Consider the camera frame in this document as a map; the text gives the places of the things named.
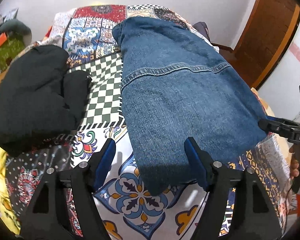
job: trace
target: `denim garment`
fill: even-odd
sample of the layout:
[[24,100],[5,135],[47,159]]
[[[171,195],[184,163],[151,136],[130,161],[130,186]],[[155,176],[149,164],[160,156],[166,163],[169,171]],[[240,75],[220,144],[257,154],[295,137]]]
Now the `denim garment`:
[[126,19],[112,34],[123,58],[122,113],[151,195],[194,179],[186,138],[226,163],[266,137],[259,101],[204,40],[148,17]]

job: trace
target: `patterned tablecloth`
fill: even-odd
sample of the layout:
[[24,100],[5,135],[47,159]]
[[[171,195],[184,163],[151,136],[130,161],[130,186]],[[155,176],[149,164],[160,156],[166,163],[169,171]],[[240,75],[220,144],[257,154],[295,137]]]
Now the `patterned tablecloth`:
[[[69,53],[69,72],[84,70],[92,77],[85,115],[67,150],[54,154],[52,148],[63,144],[53,141],[48,149],[23,153],[7,160],[6,179],[11,206],[22,217],[41,175],[49,168],[75,167],[98,152],[107,138],[116,142],[116,155],[104,185],[93,194],[104,225],[113,239],[190,239],[205,206],[207,195],[196,183],[170,185],[159,196],[151,196],[144,187],[122,116],[120,97],[122,61],[112,28],[127,17],[154,17],[173,21],[199,34],[186,20],[168,8],[154,5],[102,5],[58,13],[50,37],[33,46],[55,44]],[[285,221],[285,194],[289,167],[276,136],[269,135],[254,149],[243,153],[228,166],[243,170],[253,167],[264,184],[281,224]],[[220,235],[229,231],[234,208],[235,189],[229,200]],[[73,231],[82,235],[71,190],[67,192]]]

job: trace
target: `baseboard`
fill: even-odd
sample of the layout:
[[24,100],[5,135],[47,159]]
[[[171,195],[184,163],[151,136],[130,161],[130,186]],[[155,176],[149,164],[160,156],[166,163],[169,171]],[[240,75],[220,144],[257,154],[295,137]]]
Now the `baseboard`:
[[227,50],[229,52],[233,52],[233,49],[231,49],[230,47],[227,47],[227,46],[223,46],[223,45],[220,45],[220,44],[216,44],[216,43],[211,43],[213,46],[218,46],[220,49],[224,49],[224,50]]

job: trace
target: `silver bolt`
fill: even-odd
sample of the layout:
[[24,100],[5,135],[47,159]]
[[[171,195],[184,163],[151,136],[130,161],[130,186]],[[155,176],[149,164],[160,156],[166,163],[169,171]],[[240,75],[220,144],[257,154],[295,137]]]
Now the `silver bolt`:
[[88,163],[87,162],[82,162],[82,163],[79,163],[79,167],[80,168],[85,168],[88,166]]
[[47,169],[47,173],[48,174],[52,174],[54,172],[54,168],[49,168],[49,169]]
[[253,174],[253,173],[254,173],[254,169],[251,168],[251,167],[248,167],[248,168],[247,168],[247,172],[249,172],[250,174]]
[[222,163],[219,161],[215,161],[213,162],[213,166],[215,166],[216,168],[220,168],[222,166]]

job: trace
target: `black and white checkered patch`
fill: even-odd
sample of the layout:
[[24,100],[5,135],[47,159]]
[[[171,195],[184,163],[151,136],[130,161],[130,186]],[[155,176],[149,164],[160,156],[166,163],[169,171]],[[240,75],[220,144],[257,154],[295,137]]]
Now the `black and white checkered patch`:
[[128,10],[141,10],[141,9],[153,9],[153,8],[168,10],[168,8],[164,6],[153,5],[153,4],[139,4],[139,5],[127,6]]
[[79,130],[121,125],[124,122],[120,96],[121,53],[104,56],[96,61],[72,68],[69,72],[75,70],[87,71],[92,78]]

